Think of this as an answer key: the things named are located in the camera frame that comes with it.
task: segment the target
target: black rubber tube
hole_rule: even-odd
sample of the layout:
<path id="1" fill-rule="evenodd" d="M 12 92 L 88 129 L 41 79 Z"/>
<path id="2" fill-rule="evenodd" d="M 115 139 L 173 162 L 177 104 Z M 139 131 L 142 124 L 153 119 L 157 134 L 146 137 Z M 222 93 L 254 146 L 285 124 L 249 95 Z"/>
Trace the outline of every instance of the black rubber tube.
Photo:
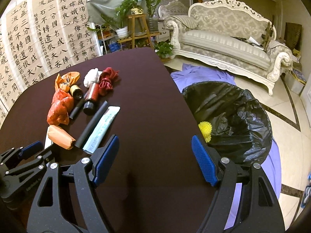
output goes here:
<path id="1" fill-rule="evenodd" d="M 78 104 L 73 108 L 73 110 L 70 113 L 69 118 L 71 120 L 74 120 L 74 118 L 76 117 L 76 115 L 78 114 L 78 112 L 80 111 L 80 109 L 82 108 L 82 106 L 84 105 L 85 102 L 85 96 L 86 94 L 83 96 L 83 98 L 78 102 Z"/>
<path id="2" fill-rule="evenodd" d="M 108 102 L 105 101 L 99 108 L 99 110 L 95 113 L 91 121 L 88 123 L 85 130 L 82 132 L 81 136 L 76 141 L 75 146 L 81 148 L 84 145 L 85 140 L 93 132 L 95 126 L 98 124 L 99 120 L 101 119 L 101 117 L 103 116 L 103 114 L 106 112 L 107 109 L 108 109 Z"/>

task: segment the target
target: sofa armrest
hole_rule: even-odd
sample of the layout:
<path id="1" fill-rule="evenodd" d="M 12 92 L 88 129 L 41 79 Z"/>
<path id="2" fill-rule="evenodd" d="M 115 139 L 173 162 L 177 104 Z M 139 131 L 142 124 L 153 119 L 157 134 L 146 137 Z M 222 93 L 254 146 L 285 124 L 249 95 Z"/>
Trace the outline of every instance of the sofa armrest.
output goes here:
<path id="1" fill-rule="evenodd" d="M 197 26 L 197 21 L 186 15 L 182 16 L 169 16 L 164 20 L 164 27 L 172 30 L 171 44 L 174 49 L 180 50 L 180 37 L 185 32 L 194 29 Z"/>
<path id="2" fill-rule="evenodd" d="M 272 64 L 269 70 L 270 73 L 267 76 L 268 80 L 276 82 L 283 72 L 293 69 L 293 54 L 287 46 L 278 41 L 271 40 L 268 45 L 267 54 Z"/>

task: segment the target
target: yellow ball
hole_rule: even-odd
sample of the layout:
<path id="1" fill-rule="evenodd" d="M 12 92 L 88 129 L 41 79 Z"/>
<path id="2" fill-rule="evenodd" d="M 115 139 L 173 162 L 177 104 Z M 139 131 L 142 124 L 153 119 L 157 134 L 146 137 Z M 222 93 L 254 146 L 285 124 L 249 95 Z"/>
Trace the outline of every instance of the yellow ball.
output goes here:
<path id="1" fill-rule="evenodd" d="M 205 142 L 208 143 L 211 140 L 212 125 L 209 122 L 201 122 L 198 126 L 202 132 Z"/>

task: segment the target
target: trash can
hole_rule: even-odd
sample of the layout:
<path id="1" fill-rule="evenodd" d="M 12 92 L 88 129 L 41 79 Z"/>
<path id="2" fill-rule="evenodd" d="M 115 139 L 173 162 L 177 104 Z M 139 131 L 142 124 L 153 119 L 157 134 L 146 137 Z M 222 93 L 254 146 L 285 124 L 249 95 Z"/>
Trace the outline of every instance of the trash can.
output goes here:
<path id="1" fill-rule="evenodd" d="M 212 124 L 208 146 L 234 163 L 262 164 L 272 145 L 272 128 L 261 104 L 248 90 L 226 82 L 194 83 L 182 91 L 195 120 Z"/>

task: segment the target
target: potted plant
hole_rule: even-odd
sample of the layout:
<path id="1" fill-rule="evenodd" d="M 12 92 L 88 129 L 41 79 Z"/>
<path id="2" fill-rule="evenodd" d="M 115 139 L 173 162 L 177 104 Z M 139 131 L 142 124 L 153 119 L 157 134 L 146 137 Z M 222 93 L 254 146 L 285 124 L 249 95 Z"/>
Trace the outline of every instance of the potted plant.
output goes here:
<path id="1" fill-rule="evenodd" d="M 122 0 L 120 5 L 115 8 L 114 16 L 109 17 L 102 14 L 101 17 L 105 20 L 103 27 L 113 29 L 119 38 L 128 37 L 128 27 L 124 26 L 124 22 L 127 19 L 128 12 L 137 6 L 137 3 L 141 0 Z M 92 29 L 88 27 L 90 31 L 99 31 L 100 29 Z"/>
<path id="2" fill-rule="evenodd" d="M 158 19 L 154 18 L 153 15 L 161 1 L 162 0 L 146 0 L 146 7 L 148 11 L 147 24 L 150 32 L 159 31 Z"/>
<path id="3" fill-rule="evenodd" d="M 172 53 L 173 45 L 168 41 L 162 41 L 154 45 L 155 52 L 161 59 L 168 59 Z"/>

